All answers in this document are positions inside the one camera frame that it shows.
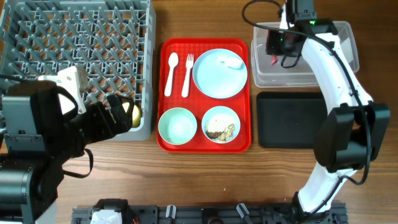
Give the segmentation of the yellow plastic cup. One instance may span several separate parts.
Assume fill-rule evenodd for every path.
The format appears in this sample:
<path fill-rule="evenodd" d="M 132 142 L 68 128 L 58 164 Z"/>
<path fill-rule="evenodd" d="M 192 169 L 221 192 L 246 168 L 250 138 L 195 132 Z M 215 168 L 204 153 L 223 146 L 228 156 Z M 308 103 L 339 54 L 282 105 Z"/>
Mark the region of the yellow plastic cup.
<path fill-rule="evenodd" d="M 125 112 L 127 112 L 127 109 L 129 107 L 129 103 L 125 102 L 122 104 Z M 137 106 L 134 105 L 133 109 L 132 109 L 132 127 L 133 128 L 137 128 L 140 126 L 141 124 L 141 118 L 142 118 L 142 112 L 141 109 Z"/>

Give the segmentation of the white plastic spoon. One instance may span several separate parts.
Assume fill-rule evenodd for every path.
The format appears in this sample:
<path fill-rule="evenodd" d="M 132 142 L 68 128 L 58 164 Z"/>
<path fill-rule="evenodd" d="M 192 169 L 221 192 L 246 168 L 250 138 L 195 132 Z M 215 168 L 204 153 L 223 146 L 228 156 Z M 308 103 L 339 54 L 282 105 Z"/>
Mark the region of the white plastic spoon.
<path fill-rule="evenodd" d="M 178 55 L 176 52 L 173 52 L 170 54 L 168 64 L 169 64 L 169 74 L 167 77 L 167 82 L 166 82 L 165 90 L 164 90 L 165 96 L 171 96 L 171 94 L 172 94 L 174 68 L 178 65 Z"/>

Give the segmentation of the white plastic fork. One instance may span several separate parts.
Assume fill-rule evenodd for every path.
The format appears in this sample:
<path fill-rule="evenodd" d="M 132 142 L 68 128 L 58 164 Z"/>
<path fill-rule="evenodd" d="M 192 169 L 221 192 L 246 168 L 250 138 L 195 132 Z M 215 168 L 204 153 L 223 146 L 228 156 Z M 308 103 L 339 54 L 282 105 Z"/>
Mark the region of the white plastic fork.
<path fill-rule="evenodd" d="M 182 87 L 182 97 L 183 98 L 186 98 L 189 94 L 190 72 L 191 72 L 191 69 L 193 68 L 193 63 L 194 63 L 194 55 L 188 54 L 186 64 L 185 64 L 186 74 L 185 74 L 184 83 L 183 83 L 183 87 Z"/>

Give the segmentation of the light blue bowl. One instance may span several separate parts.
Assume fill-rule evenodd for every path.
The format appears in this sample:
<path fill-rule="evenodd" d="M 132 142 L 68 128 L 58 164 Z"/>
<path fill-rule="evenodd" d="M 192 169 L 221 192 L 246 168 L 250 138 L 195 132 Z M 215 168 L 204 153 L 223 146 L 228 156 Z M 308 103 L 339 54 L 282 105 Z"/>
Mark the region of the light blue bowl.
<path fill-rule="evenodd" d="M 216 142 L 216 141 L 212 141 L 205 133 L 205 124 L 206 122 L 212 118 L 214 115 L 216 114 L 225 114 L 228 116 L 231 116 L 234 119 L 234 125 L 235 125 L 235 131 L 233 132 L 233 137 L 227 141 L 227 142 Z M 202 131 L 204 133 L 204 135 L 211 141 L 211 142 L 215 142 L 217 144 L 226 144 L 226 143 L 230 143 L 232 142 L 235 138 L 237 138 L 240 130 L 241 130 L 241 122 L 240 122 L 240 118 L 237 115 L 237 113 L 232 110 L 231 108 L 228 108 L 226 106 L 215 106 L 210 108 L 204 115 L 201 121 L 201 127 L 202 127 Z"/>

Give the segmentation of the white tissue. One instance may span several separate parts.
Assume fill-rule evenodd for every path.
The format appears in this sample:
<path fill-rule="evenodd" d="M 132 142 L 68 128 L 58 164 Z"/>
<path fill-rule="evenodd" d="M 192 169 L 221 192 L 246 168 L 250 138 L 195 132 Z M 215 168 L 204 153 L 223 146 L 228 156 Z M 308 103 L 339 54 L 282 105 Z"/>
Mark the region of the white tissue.
<path fill-rule="evenodd" d="M 243 61 L 240 58 L 236 57 L 218 57 L 218 61 L 222 63 L 225 67 L 229 67 L 232 69 L 240 69 L 243 65 Z"/>

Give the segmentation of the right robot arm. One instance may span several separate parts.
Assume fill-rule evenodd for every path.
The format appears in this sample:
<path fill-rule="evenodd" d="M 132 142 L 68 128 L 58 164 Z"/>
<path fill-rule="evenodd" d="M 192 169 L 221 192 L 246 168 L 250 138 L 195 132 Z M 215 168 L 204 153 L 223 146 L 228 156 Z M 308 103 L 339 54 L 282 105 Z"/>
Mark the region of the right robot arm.
<path fill-rule="evenodd" d="M 294 196 L 299 222 L 324 218 L 346 181 L 362 185 L 368 178 L 387 125 L 387 105 L 375 103 L 355 77 L 341 49 L 331 19 L 319 19 L 313 1 L 286 1 L 278 6 L 276 38 L 268 43 L 272 55 L 304 59 L 325 99 L 327 117 L 313 150 L 317 160 L 304 187 Z"/>

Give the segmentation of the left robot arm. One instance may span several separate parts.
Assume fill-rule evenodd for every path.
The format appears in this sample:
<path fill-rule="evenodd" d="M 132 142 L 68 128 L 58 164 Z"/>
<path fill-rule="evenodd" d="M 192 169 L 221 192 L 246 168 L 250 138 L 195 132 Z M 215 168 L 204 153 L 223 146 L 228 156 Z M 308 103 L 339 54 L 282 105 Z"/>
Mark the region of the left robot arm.
<path fill-rule="evenodd" d="M 55 82 L 25 81 L 2 98 L 7 154 L 1 156 L 1 221 L 37 223 L 58 197 L 67 160 L 87 154 L 86 145 L 111 139 L 132 128 L 134 101 L 110 95 L 78 112 L 76 99 Z"/>

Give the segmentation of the food scraps and rice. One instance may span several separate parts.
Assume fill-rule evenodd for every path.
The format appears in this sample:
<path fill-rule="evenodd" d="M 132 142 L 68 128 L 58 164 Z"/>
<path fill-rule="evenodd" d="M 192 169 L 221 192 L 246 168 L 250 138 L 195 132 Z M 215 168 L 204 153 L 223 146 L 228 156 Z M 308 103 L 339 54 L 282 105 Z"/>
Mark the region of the food scraps and rice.
<path fill-rule="evenodd" d="M 227 142 L 235 131 L 234 119 L 225 114 L 216 114 L 205 124 L 205 133 L 216 142 Z"/>

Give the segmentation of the red snack wrapper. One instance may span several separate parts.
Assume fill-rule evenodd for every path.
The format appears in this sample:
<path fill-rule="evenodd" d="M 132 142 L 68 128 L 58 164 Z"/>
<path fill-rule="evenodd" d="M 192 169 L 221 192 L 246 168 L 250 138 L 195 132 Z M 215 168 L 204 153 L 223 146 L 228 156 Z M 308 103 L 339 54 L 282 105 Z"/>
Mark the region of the red snack wrapper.
<path fill-rule="evenodd" d="M 276 56 L 276 55 L 273 55 L 273 56 L 272 56 L 272 60 L 271 60 L 271 65 L 272 65 L 272 66 L 275 65 L 277 62 L 278 62 L 277 56 Z"/>

